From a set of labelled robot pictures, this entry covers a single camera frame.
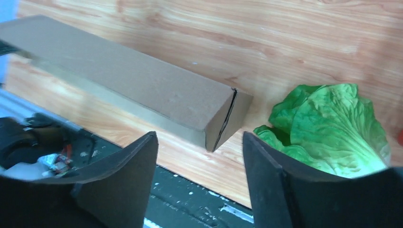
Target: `lettuce leaf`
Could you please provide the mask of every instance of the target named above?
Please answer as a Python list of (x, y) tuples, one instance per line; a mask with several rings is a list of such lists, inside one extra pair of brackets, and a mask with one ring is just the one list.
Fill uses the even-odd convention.
[[(319, 170), (356, 178), (390, 164), (386, 132), (356, 84), (297, 86), (273, 107), (269, 122), (273, 128), (255, 129), (259, 138)], [(278, 139), (277, 129), (286, 136)], [(289, 144), (282, 144), (284, 138)]]

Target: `wood grain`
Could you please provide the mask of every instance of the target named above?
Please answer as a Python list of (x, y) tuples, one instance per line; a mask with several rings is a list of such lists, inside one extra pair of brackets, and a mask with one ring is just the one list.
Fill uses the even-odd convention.
[[(298, 84), (358, 83), (389, 134), (395, 165), (403, 164), (394, 139), (403, 128), (402, 13), (403, 0), (20, 0), (18, 11), (248, 91), (255, 99), (243, 130), (265, 124)], [(120, 145), (155, 130), (19, 59), (7, 89)], [(241, 132), (207, 153), (158, 130), (158, 163), (250, 207)]]

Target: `wooden table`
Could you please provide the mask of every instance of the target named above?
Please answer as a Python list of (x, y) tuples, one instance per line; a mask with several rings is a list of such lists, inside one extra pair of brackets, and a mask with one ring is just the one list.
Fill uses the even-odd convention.
[(215, 153), (13, 58), (6, 89), (120, 145), (158, 131), (158, 163), (250, 207), (243, 130), (265, 124), (298, 84), (353, 82), (390, 135), (403, 128), (402, 0), (21, 0), (44, 14), (255, 95), (244, 129)]

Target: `lettuce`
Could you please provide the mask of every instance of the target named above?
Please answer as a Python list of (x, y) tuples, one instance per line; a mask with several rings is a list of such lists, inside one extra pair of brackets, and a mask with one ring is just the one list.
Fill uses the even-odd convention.
[(357, 178), (386, 169), (391, 149), (369, 99), (356, 84), (299, 85), (254, 133), (278, 151), (321, 171)]

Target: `green lettuce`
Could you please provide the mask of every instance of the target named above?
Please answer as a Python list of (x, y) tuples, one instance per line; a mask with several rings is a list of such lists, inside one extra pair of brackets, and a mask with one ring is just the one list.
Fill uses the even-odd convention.
[(254, 133), (313, 168), (346, 178), (381, 171), (390, 163), (386, 132), (356, 84), (299, 85)]

